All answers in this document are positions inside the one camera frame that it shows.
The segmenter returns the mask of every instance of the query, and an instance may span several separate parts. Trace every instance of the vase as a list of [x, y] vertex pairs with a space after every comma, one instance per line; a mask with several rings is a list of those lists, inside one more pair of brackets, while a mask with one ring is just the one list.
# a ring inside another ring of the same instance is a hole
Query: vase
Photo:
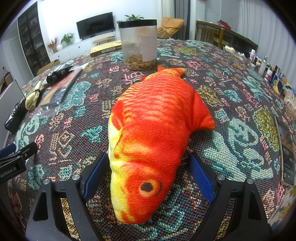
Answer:
[[57, 51], [61, 51], [63, 48], [64, 48], [64, 46], [63, 46], [62, 44], [59, 44], [59, 45], [57, 46]]

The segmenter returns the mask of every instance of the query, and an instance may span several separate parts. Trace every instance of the white cabinet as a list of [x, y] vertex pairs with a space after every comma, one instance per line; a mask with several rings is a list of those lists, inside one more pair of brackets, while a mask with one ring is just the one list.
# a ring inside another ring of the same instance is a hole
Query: white cabinet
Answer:
[[116, 40], [120, 40], [120, 32], [116, 31], [115, 32]]
[[67, 59], [70, 59], [71, 55], [69, 53], [68, 48], [65, 48], [65, 49], [62, 49], [61, 51], [58, 51], [55, 54], [50, 55], [49, 58], [50, 58], [50, 61], [54, 61], [56, 59], [59, 59], [60, 62], [63, 62]]
[[73, 44], [68, 47], [69, 54], [71, 57], [75, 57], [78, 54], [85, 53], [86, 51], [91, 50], [91, 44], [88, 40]]
[[115, 36], [115, 39], [112, 39], [112, 41], [120, 40], [120, 34], [119, 31], [114, 31], [112, 33], [107, 34], [101, 34], [98, 36], [95, 36], [93, 38], [89, 38], [87, 40], [80, 41], [78, 43], [72, 44], [61, 51], [58, 51], [57, 53], [54, 53], [49, 56], [50, 61], [54, 61], [56, 59], [59, 59], [60, 62], [66, 61], [70, 58], [74, 58], [75, 56], [79, 54], [83, 54], [86, 51], [90, 51], [93, 46], [96, 46], [96, 44], [93, 44], [92, 42], [98, 39], [107, 38], [110, 36]]

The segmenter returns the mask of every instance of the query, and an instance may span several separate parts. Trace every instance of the white curtain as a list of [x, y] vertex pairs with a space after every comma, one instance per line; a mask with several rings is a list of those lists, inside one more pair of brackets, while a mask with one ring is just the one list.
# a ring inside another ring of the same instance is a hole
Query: white curtain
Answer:
[[295, 88], [296, 45], [273, 10], [262, 0], [240, 0], [238, 33], [258, 44], [257, 54], [266, 55]]
[[163, 17], [175, 17], [175, 0], [162, 0]]

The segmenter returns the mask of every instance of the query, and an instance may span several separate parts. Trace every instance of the wooden bench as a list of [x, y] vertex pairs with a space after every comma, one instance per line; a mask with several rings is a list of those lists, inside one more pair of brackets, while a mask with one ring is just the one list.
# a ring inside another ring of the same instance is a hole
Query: wooden bench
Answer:
[[107, 37], [107, 38], [95, 40], [95, 41], [93, 41], [93, 44], [97, 44], [98, 45], [98, 43], [101, 44], [101, 42], [106, 41], [106, 40], [108, 42], [111, 42], [111, 39], [115, 39], [115, 36], [110, 36], [110, 37]]

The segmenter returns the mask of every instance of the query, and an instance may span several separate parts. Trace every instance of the orange fish toy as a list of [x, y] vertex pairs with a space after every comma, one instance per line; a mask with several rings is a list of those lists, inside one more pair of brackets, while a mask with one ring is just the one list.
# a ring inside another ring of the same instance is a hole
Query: orange fish toy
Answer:
[[159, 65], [113, 106], [108, 156], [111, 200], [120, 222], [147, 221], [174, 182], [189, 135], [215, 128], [198, 93], [181, 79], [184, 73]]

